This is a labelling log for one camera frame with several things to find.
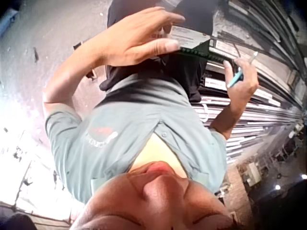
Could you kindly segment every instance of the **short-sleeved shirt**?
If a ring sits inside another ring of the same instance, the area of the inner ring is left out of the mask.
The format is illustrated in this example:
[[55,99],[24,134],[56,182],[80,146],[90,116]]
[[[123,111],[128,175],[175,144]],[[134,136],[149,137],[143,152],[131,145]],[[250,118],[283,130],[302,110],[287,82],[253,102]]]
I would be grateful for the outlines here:
[[73,196],[87,203],[103,183],[132,167],[153,133],[174,152],[189,179],[216,192],[226,172],[226,140],[205,128],[180,84],[147,73],[116,84],[84,120],[54,108],[46,131],[56,169]]

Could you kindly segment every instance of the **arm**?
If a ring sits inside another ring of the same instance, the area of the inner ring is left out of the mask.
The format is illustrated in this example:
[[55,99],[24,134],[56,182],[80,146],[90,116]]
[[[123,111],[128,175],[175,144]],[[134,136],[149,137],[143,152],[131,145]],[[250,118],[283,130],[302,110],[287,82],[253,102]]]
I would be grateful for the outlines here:
[[82,77],[98,66],[135,65],[156,55],[178,50],[177,41],[150,41],[150,35],[159,28],[184,20],[184,17],[166,12],[162,7],[148,8],[124,18],[84,43],[61,65],[45,88],[45,115],[59,104],[72,107],[71,97]]
[[[257,70],[247,61],[239,58],[236,63],[242,68],[244,80],[239,81],[232,88],[227,89],[230,104],[212,121],[210,128],[221,133],[226,140],[230,138],[233,128],[242,116],[247,103],[255,93],[259,83]],[[226,85],[233,78],[232,67],[229,62],[224,62]]]

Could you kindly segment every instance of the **pen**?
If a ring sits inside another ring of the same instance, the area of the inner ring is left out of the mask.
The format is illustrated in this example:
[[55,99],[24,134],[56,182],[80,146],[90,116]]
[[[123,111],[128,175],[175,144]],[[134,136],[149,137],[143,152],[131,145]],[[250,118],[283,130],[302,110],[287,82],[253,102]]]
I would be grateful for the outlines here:
[[[258,52],[255,52],[253,56],[249,59],[248,62],[251,64],[253,60],[257,57],[257,55],[258,55]],[[240,71],[236,73],[234,78],[232,78],[232,80],[229,82],[229,84],[227,85],[227,88],[233,87],[239,81],[242,74],[243,74],[243,71],[240,69]]]

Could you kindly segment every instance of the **nose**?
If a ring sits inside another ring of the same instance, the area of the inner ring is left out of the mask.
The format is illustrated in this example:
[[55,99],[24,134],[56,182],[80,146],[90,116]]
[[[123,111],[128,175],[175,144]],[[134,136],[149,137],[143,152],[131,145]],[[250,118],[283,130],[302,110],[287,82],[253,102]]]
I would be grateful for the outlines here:
[[144,186],[143,195],[152,211],[151,216],[156,219],[157,229],[176,229],[175,226],[182,224],[184,191],[184,184],[170,174],[162,174]]

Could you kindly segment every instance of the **black pants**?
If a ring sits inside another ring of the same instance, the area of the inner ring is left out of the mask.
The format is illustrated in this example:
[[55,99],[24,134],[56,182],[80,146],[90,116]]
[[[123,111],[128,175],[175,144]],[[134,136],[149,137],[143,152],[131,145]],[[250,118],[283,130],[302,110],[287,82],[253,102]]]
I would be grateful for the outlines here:
[[[110,27],[126,16],[154,7],[161,2],[161,0],[113,0],[108,12],[107,26]],[[216,0],[182,0],[173,12],[186,18],[183,26],[212,35],[216,2]],[[158,60],[146,60],[135,66],[106,66],[106,80],[99,88],[107,91],[134,73],[141,74],[150,70],[176,79],[186,91],[190,102],[200,102],[199,80],[204,74],[206,64],[206,60],[198,57],[170,54]]]

